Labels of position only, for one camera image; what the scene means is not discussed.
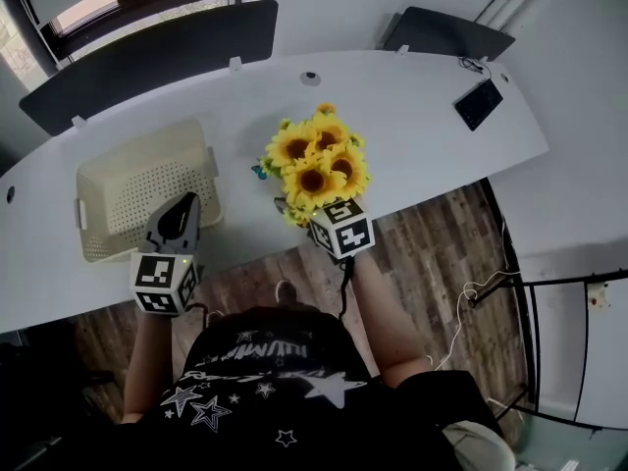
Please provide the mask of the black office chair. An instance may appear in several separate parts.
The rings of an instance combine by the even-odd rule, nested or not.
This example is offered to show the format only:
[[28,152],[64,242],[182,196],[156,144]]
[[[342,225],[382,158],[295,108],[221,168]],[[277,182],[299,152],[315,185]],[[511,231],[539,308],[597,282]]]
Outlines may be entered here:
[[41,471],[68,440],[113,426],[119,383],[67,320],[0,334],[0,471]]

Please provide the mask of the wide dark desk divider panel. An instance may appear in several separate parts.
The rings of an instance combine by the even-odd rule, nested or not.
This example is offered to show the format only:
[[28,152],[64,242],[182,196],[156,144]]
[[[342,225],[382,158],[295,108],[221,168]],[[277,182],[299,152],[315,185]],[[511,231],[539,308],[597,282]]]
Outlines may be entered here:
[[260,0],[164,21],[115,40],[59,71],[19,102],[51,136],[140,94],[225,69],[231,59],[267,60],[279,4]]

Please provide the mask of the person's black shoe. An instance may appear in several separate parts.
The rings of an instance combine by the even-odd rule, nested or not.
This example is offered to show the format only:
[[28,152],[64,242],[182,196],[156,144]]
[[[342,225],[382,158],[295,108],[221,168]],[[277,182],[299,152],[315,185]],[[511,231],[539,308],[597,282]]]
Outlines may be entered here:
[[281,280],[277,283],[275,299],[280,307],[293,307],[300,304],[296,287],[288,280]]

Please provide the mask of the black star-print t-shirt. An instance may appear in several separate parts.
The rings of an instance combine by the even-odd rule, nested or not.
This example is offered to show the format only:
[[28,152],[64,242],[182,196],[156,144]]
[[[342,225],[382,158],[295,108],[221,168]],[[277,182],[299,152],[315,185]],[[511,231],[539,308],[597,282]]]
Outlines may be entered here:
[[443,428],[502,437],[465,371],[371,377],[340,321],[255,308],[193,343],[159,404],[113,432],[108,458],[128,471],[463,471]]

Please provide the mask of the person's left forearm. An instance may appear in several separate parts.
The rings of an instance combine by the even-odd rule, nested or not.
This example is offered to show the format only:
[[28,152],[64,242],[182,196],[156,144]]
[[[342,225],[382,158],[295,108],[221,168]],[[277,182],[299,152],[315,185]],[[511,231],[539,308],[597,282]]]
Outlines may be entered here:
[[126,375],[122,422],[135,423],[150,412],[172,382],[172,320],[142,314]]

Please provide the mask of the black metal partition frame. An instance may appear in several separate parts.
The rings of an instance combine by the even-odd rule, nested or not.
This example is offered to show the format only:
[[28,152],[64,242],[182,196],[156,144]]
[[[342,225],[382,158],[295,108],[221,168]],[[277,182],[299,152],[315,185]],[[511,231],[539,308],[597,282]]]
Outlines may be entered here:
[[508,270],[502,275],[501,280],[491,284],[488,289],[483,290],[478,296],[470,298],[469,305],[473,309],[477,308],[484,299],[488,298],[501,288],[510,288],[514,291],[519,321],[522,329],[527,372],[527,382],[521,385],[522,391],[505,406],[505,408],[496,416],[496,419],[501,420],[509,412],[515,410],[519,413],[538,416],[542,419],[565,424],[570,427],[587,429],[594,433],[609,431],[611,429],[609,426],[578,422],[574,417],[566,419],[564,417],[546,414],[540,410],[542,373],[541,333],[536,289],[561,285],[580,285],[583,287],[583,290],[587,290],[588,286],[592,284],[628,280],[628,269],[620,268],[612,272],[600,274],[592,273],[586,276],[573,278],[559,278],[532,282],[523,281],[522,276],[520,275],[517,255],[512,244],[512,238],[497,204],[493,188],[487,178],[480,180],[480,186],[496,225],[500,228],[503,258],[506,262]]

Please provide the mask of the person's right forearm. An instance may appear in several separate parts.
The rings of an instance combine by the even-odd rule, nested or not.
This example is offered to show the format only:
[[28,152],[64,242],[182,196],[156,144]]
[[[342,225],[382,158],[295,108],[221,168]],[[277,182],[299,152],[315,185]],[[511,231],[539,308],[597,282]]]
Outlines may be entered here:
[[411,317],[395,299],[369,252],[354,257],[351,285],[384,384],[396,388],[408,378],[430,371]]

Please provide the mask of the wall box with red button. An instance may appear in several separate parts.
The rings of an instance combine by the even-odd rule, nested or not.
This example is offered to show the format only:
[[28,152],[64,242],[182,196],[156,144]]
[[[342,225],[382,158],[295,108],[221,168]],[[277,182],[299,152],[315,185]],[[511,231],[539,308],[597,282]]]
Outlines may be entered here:
[[589,283],[586,286],[589,312],[604,312],[610,308],[607,297],[609,282]]

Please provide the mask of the dark-framed window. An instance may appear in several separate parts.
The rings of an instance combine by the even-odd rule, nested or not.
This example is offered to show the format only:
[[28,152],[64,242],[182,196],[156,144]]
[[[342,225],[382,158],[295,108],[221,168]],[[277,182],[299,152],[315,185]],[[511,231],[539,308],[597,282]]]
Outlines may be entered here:
[[153,23],[241,0],[0,0],[22,45],[14,63],[33,62],[45,78],[105,44]]

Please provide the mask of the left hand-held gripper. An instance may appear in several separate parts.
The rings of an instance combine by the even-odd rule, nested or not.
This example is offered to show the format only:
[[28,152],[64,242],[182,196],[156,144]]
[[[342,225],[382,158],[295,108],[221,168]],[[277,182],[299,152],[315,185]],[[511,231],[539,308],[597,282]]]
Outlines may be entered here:
[[200,199],[179,194],[149,218],[143,246],[131,255],[130,289],[144,313],[178,316],[192,302],[199,283],[195,249],[199,240]]

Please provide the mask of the cream perforated plastic basket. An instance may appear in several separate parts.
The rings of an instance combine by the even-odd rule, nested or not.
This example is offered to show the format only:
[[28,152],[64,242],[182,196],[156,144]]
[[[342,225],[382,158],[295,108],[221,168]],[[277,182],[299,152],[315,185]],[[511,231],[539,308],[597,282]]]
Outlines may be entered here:
[[118,261],[138,249],[150,216],[168,200],[193,192],[200,227],[222,221],[213,149],[195,119],[132,138],[77,171],[81,247],[89,263]]

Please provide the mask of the long white desk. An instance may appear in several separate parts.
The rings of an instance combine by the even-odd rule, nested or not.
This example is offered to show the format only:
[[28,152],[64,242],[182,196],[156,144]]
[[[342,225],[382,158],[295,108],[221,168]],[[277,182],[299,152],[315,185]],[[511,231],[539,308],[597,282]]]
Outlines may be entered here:
[[[479,81],[453,57],[348,51],[278,57],[187,78],[136,96],[55,136],[0,178],[0,334],[131,298],[127,263],[89,263],[76,208],[79,166],[133,137],[196,119],[217,164],[222,225],[205,233],[207,273],[305,242],[276,210],[273,181],[251,171],[279,121],[329,102],[366,141],[368,213],[379,218],[545,153],[548,144],[507,69],[503,101],[471,131],[453,103]],[[305,86],[303,72],[321,77]],[[11,203],[8,188],[15,187]]]

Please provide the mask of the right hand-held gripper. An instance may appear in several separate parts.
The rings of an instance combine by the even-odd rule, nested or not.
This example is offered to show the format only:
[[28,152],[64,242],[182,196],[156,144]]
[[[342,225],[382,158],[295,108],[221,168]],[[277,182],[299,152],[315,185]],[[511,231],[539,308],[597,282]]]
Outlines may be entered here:
[[375,244],[373,222],[359,197],[339,200],[313,211],[309,229],[314,242],[337,260]]

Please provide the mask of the yellow sunflower bouquet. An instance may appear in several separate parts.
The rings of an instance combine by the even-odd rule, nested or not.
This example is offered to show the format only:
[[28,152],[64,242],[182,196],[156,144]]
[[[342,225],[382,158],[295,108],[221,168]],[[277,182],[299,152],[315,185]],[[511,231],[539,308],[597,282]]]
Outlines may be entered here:
[[281,215],[289,226],[306,228],[316,210],[365,192],[371,176],[364,146],[336,106],[324,102],[298,123],[282,119],[251,171],[281,182]]

